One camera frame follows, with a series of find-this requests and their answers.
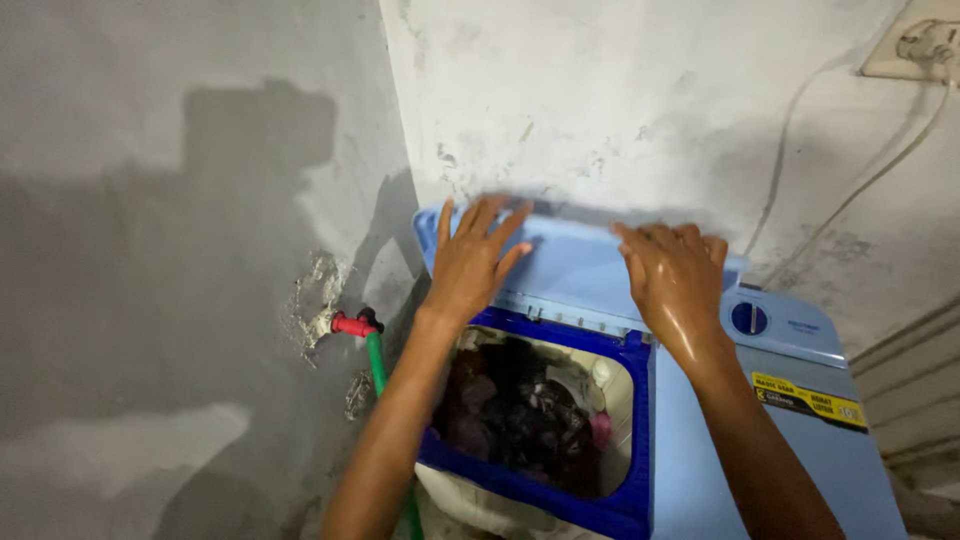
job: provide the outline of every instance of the hand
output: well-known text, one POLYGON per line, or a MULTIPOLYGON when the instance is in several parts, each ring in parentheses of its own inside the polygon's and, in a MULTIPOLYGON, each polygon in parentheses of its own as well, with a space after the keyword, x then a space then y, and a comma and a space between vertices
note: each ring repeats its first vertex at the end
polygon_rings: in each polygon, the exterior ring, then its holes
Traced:
POLYGON ((690 375, 698 359, 729 339, 720 327, 720 293, 727 242, 700 236, 696 225, 671 230, 654 224, 630 229, 612 223, 623 240, 630 294, 643 322, 690 375))
POLYGON ((530 253, 528 242, 517 244, 500 258, 507 239, 533 209, 525 203, 492 233, 488 233, 496 215, 507 202, 505 196, 488 196, 473 203, 460 220, 457 233, 450 237, 453 201, 447 199, 437 227, 437 255, 433 264, 433 284, 422 308, 439 315, 440 320, 459 330, 486 307, 510 269, 530 253))

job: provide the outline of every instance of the wall socket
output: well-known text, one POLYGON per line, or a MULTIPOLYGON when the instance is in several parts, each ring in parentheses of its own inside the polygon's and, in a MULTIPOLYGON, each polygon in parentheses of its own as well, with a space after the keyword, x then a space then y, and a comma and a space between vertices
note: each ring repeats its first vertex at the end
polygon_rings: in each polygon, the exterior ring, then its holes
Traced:
POLYGON ((950 62, 960 78, 960 0, 912 0, 876 45, 860 73, 867 77, 943 81, 950 62))

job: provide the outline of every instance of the laundry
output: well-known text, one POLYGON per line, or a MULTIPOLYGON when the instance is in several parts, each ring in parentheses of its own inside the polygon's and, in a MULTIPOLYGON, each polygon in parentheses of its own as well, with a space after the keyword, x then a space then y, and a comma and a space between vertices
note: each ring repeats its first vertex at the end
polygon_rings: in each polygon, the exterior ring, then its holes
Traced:
POLYGON ((443 441, 578 497, 598 497, 610 417, 589 372, 522 339, 475 341, 475 350, 454 357, 434 413, 443 441))

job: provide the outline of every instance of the light blue washing machine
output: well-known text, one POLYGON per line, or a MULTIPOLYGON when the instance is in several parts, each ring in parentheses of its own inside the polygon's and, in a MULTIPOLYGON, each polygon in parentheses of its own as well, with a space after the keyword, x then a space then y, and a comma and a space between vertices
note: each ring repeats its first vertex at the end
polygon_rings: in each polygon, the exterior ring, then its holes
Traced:
MULTIPOLYGON (((454 212, 456 230, 463 209, 454 212)), ((432 272, 440 207, 414 217, 432 272)), ((582 501, 471 457, 429 431, 419 466, 613 538, 748 538, 684 372, 630 298, 619 240, 604 229, 531 216, 511 238, 535 246, 474 324, 593 351, 634 379, 632 462, 620 488, 582 501)), ((836 331, 817 307, 740 285, 729 257, 720 319, 744 376, 823 493, 849 538, 906 538, 836 331)))

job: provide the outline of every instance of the green hose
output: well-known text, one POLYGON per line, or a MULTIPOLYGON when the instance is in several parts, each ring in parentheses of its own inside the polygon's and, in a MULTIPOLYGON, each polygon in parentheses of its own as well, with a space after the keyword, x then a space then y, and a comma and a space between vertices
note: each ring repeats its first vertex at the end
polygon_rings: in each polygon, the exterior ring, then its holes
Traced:
MULTIPOLYGON (((387 385, 387 373, 383 370, 383 349, 380 347, 380 332, 372 331, 367 334, 367 354, 370 355, 370 370, 373 373, 373 387, 376 388, 376 397, 383 393, 387 385)), ((420 525, 420 511, 417 509, 417 499, 414 497, 413 485, 407 495, 407 504, 403 508, 410 527, 410 540, 423 540, 423 528, 420 525)))

